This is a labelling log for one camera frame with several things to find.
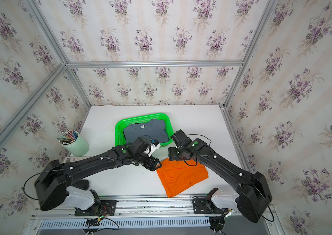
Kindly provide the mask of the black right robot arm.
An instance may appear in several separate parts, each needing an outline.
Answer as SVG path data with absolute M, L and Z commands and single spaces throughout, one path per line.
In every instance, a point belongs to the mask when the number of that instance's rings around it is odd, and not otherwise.
M 197 138 L 191 140 L 182 130 L 171 136 L 175 147 L 169 148 L 171 161 L 193 160 L 212 170 L 238 194 L 235 198 L 239 212 L 249 221 L 257 223 L 272 202 L 266 177 L 251 173 L 216 153 L 208 143 Z

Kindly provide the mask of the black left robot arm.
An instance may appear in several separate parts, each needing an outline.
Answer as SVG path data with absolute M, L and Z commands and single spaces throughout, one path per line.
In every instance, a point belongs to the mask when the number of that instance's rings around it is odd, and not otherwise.
M 34 183 L 40 209 L 50 211 L 57 207 L 73 207 L 98 214 L 102 208 L 101 200 L 97 192 L 90 189 L 86 178 L 124 165 L 142 165 L 149 171 L 155 171 L 162 165 L 152 154 L 160 146 L 156 139 L 138 137 L 132 143 L 76 162 L 51 161 Z

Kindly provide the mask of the green plastic basket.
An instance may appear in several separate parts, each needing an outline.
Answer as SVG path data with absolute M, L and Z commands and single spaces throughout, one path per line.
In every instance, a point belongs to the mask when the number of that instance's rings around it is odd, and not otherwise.
M 170 119 L 164 113 L 157 113 L 120 120 L 115 126 L 115 145 L 133 142 L 138 137 L 157 140 L 162 147 L 172 143 L 174 134 Z

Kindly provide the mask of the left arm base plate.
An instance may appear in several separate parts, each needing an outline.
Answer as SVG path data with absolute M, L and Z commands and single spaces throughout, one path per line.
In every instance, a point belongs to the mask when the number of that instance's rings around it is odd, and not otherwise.
M 86 210 L 75 209 L 74 216 L 111 216 L 114 215 L 117 200 L 102 200 L 94 190 L 90 190 L 93 195 L 93 204 Z

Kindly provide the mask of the orange t-shirt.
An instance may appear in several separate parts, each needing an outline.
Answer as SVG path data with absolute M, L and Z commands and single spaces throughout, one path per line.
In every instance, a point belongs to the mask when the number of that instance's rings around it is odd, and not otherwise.
M 206 167 L 194 160 L 165 159 L 156 172 L 168 198 L 175 197 L 190 187 L 209 178 Z

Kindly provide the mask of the grey t-shirt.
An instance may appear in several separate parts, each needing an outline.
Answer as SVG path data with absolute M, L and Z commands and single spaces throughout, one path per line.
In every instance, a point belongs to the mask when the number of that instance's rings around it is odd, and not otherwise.
M 124 128 L 128 142 L 134 142 L 139 137 L 148 140 L 156 139 L 159 143 L 167 143 L 169 136 L 166 132 L 166 123 L 164 120 L 151 119 L 145 123 L 130 124 Z

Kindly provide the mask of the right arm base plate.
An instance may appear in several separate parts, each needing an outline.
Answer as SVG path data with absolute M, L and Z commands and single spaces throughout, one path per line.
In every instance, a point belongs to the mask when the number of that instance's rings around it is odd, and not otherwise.
M 193 212 L 194 214 L 222 214 L 226 211 L 236 211 L 238 209 L 235 202 L 236 196 L 236 193 L 214 188 L 205 198 L 197 196 L 191 198 Z

